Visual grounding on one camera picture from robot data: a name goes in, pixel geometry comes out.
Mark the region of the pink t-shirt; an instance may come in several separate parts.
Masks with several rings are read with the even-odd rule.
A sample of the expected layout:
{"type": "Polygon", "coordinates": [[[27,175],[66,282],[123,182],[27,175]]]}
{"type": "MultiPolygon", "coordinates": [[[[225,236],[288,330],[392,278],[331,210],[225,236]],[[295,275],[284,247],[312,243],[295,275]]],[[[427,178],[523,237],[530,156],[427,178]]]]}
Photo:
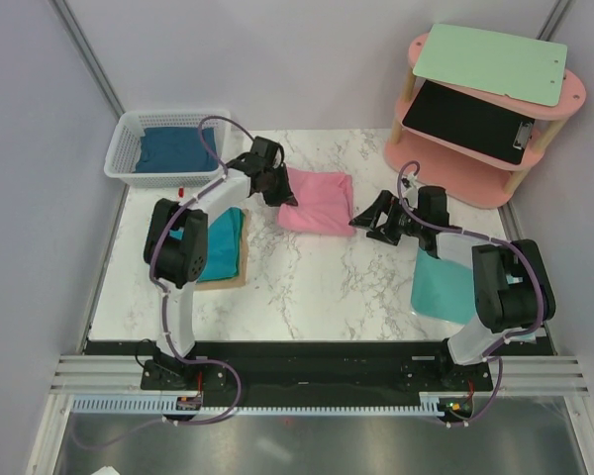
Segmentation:
{"type": "Polygon", "coordinates": [[[352,177],[343,172],[313,172],[288,169],[296,206],[282,205],[279,227],[296,233],[330,237],[352,237],[349,224],[353,212],[352,177]]]}

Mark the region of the pink three-tier shelf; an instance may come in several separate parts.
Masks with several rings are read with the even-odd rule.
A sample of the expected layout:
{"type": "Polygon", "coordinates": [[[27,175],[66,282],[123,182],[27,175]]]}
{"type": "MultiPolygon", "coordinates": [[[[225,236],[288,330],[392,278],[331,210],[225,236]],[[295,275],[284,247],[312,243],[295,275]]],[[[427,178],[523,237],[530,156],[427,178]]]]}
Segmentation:
{"type": "Polygon", "coordinates": [[[385,161],[392,169],[399,170],[405,162],[417,160],[422,183],[442,186],[450,196],[473,207],[497,209],[508,203],[566,122],[583,106],[587,98],[585,85],[571,70],[565,70],[559,103],[553,107],[449,85],[449,89],[458,93],[547,123],[542,132],[532,129],[519,164],[503,162],[403,125],[402,120],[420,90],[413,68],[428,36],[424,33],[415,37],[409,46],[409,68],[396,102],[390,138],[384,149],[385,161]]]}

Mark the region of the light green board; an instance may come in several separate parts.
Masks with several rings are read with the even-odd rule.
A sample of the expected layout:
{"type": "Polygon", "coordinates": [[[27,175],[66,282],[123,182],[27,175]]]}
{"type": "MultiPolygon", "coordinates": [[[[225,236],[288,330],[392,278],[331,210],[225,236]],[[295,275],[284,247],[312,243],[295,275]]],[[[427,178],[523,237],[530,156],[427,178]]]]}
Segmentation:
{"type": "Polygon", "coordinates": [[[553,107],[567,46],[499,32],[435,24],[414,66],[422,78],[553,107]]]}

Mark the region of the dark blue t-shirt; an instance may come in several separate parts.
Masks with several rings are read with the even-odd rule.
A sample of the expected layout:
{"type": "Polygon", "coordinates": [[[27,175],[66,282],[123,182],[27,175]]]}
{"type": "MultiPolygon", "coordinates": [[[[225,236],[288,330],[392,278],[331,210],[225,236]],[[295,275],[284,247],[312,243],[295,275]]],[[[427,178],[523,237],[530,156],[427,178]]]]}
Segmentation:
{"type": "MultiPolygon", "coordinates": [[[[213,128],[202,130],[208,147],[216,152],[213,128]]],[[[197,128],[158,127],[145,129],[136,173],[210,172],[218,162],[202,145],[197,128]]]]}

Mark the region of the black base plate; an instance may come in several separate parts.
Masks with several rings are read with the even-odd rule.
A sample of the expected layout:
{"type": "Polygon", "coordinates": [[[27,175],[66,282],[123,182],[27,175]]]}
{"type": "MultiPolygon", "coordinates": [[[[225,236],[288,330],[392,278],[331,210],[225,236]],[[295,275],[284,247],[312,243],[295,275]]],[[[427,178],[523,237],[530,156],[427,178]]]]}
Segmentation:
{"type": "Polygon", "coordinates": [[[476,393],[493,389],[489,366],[441,370],[443,342],[200,341],[190,380],[162,369],[146,371],[155,345],[89,342],[88,355],[143,357],[144,390],[198,390],[219,406],[412,405],[423,392],[476,393]]]}

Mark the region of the tan t-shirt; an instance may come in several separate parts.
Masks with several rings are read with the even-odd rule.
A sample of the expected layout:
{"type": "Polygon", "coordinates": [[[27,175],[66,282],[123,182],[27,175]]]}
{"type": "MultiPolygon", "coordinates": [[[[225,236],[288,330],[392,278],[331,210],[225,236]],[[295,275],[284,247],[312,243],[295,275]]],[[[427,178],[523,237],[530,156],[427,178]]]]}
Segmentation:
{"type": "Polygon", "coordinates": [[[241,253],[240,253],[240,270],[239,275],[222,281],[214,282],[199,282],[196,283],[198,291],[217,291],[229,290],[244,287],[247,283],[247,265],[248,265],[248,214],[242,210],[245,218],[242,229],[241,238],[241,253]]]}

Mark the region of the aluminium rail frame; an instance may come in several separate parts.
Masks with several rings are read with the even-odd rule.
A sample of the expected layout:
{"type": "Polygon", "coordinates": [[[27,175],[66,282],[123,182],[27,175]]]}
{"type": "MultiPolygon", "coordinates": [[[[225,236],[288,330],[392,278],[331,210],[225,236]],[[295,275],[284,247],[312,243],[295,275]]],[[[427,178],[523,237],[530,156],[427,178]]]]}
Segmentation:
{"type": "MultiPolygon", "coordinates": [[[[50,383],[53,394],[137,394],[143,370],[132,356],[67,355],[50,383]]],[[[573,356],[504,356],[488,376],[502,397],[586,396],[587,383],[573,356]]]]}

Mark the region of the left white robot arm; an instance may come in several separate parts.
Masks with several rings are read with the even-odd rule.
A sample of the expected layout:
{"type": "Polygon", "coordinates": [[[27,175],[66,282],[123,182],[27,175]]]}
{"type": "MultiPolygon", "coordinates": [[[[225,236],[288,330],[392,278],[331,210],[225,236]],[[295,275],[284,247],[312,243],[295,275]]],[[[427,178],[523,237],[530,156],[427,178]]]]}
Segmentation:
{"type": "Polygon", "coordinates": [[[298,204],[278,142],[255,137],[248,151],[221,167],[222,173],[187,202],[158,200],[149,222],[144,261],[160,294],[161,335],[146,371],[162,369],[163,378],[176,389],[189,388],[198,374],[196,363],[185,356],[196,343],[193,294],[208,263],[210,225],[257,193],[269,207],[298,204]]]}

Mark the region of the teal folding board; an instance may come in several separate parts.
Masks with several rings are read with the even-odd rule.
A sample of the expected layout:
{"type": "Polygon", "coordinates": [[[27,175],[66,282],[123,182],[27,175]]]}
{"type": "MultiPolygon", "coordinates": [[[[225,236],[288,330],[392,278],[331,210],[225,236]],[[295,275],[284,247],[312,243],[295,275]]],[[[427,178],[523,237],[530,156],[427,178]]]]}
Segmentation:
{"type": "Polygon", "coordinates": [[[424,317],[467,325],[477,319],[473,270],[418,249],[411,307],[424,317]]]}

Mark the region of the white plastic basket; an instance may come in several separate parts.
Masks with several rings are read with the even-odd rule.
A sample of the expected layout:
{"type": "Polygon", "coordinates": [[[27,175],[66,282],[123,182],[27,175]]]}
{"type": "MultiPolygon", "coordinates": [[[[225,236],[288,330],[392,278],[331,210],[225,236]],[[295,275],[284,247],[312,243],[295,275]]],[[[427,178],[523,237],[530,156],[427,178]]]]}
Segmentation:
{"type": "Polygon", "coordinates": [[[135,188],[194,188],[208,184],[219,175],[219,165],[211,156],[209,162],[214,168],[207,171],[141,173],[136,172],[136,168],[141,158],[142,139],[148,129],[193,129],[194,136],[198,137],[197,128],[201,121],[216,115],[231,117],[230,112],[224,109],[165,109],[125,113],[120,118],[108,147],[104,163],[105,174],[135,188]]]}

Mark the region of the black clipboard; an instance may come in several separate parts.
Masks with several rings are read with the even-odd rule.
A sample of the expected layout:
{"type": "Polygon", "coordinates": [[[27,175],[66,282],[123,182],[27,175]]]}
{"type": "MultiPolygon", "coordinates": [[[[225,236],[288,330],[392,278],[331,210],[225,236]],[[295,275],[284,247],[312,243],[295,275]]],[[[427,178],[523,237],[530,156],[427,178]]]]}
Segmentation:
{"type": "Polygon", "coordinates": [[[517,165],[522,162],[535,120],[427,81],[402,125],[447,143],[517,165]]]}

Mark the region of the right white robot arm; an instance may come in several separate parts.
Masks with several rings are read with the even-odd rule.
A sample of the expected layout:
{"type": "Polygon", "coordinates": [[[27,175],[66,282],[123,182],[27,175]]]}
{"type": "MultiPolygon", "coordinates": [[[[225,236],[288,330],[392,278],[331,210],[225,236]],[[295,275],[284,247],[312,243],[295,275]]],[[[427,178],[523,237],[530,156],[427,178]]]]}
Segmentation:
{"type": "Polygon", "coordinates": [[[506,241],[452,225],[446,191],[438,186],[380,192],[349,221],[368,238],[396,245],[418,242],[412,292],[415,310],[432,317],[462,314],[434,364],[436,382],[456,389],[469,367],[489,361],[500,346],[536,331],[555,313],[555,300],[538,245],[506,241]]]}

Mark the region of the teal t-shirt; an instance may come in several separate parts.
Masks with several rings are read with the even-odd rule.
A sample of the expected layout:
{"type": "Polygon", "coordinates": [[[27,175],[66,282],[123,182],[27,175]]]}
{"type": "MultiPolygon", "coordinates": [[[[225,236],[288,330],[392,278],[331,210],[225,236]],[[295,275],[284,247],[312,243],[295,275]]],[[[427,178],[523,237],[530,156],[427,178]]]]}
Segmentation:
{"type": "Polygon", "coordinates": [[[244,218],[240,208],[232,207],[210,225],[207,264],[199,282],[222,281],[239,275],[244,218]]]}

